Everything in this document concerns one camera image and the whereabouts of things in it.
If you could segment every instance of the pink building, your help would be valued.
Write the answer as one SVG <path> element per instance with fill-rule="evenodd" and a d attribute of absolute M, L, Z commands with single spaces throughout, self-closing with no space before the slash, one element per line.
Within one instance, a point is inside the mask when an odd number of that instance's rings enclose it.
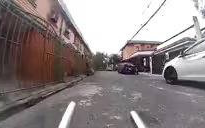
<path fill-rule="evenodd" d="M 25 11 L 40 17 L 53 26 L 65 43 L 70 43 L 82 54 L 91 55 L 83 35 L 62 0 L 13 0 Z"/>

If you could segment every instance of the utility pole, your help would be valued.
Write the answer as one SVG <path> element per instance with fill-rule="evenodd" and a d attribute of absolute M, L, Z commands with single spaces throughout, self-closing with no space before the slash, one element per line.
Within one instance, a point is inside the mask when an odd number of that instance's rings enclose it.
<path fill-rule="evenodd" d="M 202 33 L 201 33 L 201 30 L 200 30 L 200 25 L 199 25 L 199 22 L 198 22 L 198 18 L 196 16 L 193 16 L 193 21 L 194 21 L 194 28 L 195 28 L 195 33 L 196 33 L 196 38 L 197 40 L 201 39 L 202 38 Z"/>

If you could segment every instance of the fence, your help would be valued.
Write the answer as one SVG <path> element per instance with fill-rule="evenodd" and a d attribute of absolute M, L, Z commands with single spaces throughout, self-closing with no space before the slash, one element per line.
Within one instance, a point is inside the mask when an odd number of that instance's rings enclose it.
<path fill-rule="evenodd" d="M 0 92 L 86 73 L 86 58 L 43 19 L 0 0 Z"/>

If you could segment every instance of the sidewalk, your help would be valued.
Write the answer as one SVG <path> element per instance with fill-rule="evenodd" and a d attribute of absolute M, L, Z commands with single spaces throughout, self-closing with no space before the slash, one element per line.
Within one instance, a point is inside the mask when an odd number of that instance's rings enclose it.
<path fill-rule="evenodd" d="M 0 95 L 0 116 L 5 115 L 8 111 L 13 111 L 19 107 L 28 107 L 36 104 L 42 99 L 55 94 L 65 88 L 71 87 L 86 76 L 71 77 L 64 83 L 51 84 L 44 87 L 22 90 L 18 92 Z"/>

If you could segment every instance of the car door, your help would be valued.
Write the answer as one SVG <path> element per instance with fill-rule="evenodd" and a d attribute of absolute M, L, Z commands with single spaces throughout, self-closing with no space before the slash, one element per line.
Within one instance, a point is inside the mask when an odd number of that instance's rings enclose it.
<path fill-rule="evenodd" d="M 205 81 L 205 40 L 186 50 L 179 66 L 181 79 Z"/>

